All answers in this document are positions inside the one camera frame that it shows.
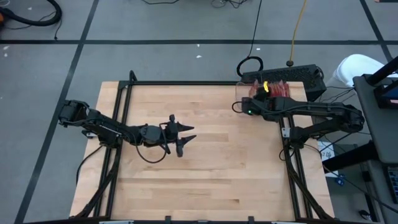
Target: wooden table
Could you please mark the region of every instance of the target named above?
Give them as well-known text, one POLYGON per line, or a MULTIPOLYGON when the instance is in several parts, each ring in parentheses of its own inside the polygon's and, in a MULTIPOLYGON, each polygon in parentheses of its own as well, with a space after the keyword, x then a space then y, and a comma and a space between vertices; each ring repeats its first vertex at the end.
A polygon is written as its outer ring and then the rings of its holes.
MULTIPOLYGON (((292 98, 306 100, 302 83, 289 83, 292 98)), ((96 109, 111 117, 117 82, 104 82, 96 109)), ((279 125, 260 116, 236 114, 231 110, 235 86, 134 86, 127 125, 165 122, 170 114, 195 129, 181 136, 197 134, 178 158, 172 154, 158 164, 144 162, 135 147, 123 144, 112 219, 294 220, 292 199, 282 149, 279 125)), ((121 119, 122 106, 119 112, 121 119)), ((309 116, 295 116, 296 126, 312 125, 309 116)), ((317 147, 316 140, 307 144, 317 147)), ((85 156, 98 147, 88 140, 85 156)), ((157 160, 158 147, 140 147, 143 155, 157 160)), ((88 159, 80 172, 71 215, 86 205, 98 188, 104 158, 103 149, 88 159)), ((319 153, 301 150, 309 191, 325 211, 333 216, 319 153)), ((300 213, 305 217, 302 195, 300 213)), ((104 214, 108 193, 104 194, 104 214)))

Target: vacuum hose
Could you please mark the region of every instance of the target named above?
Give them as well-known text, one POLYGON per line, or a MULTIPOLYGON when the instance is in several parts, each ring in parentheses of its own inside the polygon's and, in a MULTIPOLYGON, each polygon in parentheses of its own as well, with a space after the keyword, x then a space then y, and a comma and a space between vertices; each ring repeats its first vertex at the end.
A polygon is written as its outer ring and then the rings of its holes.
POLYGON ((46 21, 32 21, 32 20, 28 20, 22 17, 19 17, 17 15, 15 15, 11 10, 9 9, 4 9, 2 7, 0 7, 0 13, 5 16, 8 17, 10 19, 14 19, 15 21, 21 22, 23 24, 27 24, 27 25, 31 25, 31 26, 50 26, 52 24, 56 24, 62 16, 62 10, 60 5, 58 5, 58 3, 56 3, 54 0, 47 0, 51 5, 54 6, 55 8, 55 15, 53 16, 53 18, 46 20, 46 21))

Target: table leg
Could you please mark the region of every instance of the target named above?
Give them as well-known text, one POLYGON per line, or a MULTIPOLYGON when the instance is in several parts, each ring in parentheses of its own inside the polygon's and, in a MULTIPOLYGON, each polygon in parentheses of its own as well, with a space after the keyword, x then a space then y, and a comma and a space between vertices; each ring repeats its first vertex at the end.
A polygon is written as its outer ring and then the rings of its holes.
POLYGON ((359 146, 352 151, 325 160, 322 164, 331 171, 335 171, 370 159, 379 159, 372 141, 369 141, 367 144, 359 146))

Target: yellow object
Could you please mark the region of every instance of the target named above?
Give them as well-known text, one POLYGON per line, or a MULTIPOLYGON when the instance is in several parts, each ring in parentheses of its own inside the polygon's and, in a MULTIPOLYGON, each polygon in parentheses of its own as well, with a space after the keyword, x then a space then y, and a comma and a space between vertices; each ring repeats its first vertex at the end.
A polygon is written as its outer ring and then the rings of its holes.
POLYGON ((269 92, 269 90, 268 90, 268 82, 267 81, 264 82, 264 89, 266 90, 267 93, 269 92))
POLYGON ((307 0, 304 0, 304 4, 303 4, 303 7, 301 8, 300 15, 298 16, 298 20, 297 20, 297 23, 296 23, 296 28, 294 29, 293 38, 292 38, 292 48, 290 50, 290 61, 293 59, 294 40, 296 38, 296 31, 297 31, 297 28, 299 27, 301 18, 303 17, 303 12, 304 12, 304 9, 305 9, 305 5, 307 5, 307 0))

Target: yellow cable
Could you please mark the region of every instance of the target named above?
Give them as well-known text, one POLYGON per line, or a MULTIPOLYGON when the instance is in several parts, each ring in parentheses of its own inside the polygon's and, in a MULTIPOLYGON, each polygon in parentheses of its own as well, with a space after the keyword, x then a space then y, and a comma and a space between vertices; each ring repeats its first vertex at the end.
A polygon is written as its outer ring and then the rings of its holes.
POLYGON ((298 16, 296 28, 294 29, 293 38, 292 38, 292 49, 290 50, 290 61, 293 59, 293 54, 294 54, 294 40, 295 40, 295 38, 296 38, 296 31, 297 31, 297 28, 299 27, 301 18, 303 17, 303 12, 304 12, 305 5, 306 5, 306 4, 307 4, 307 0, 304 0, 304 4, 303 4, 303 7, 301 8, 300 15, 298 16))

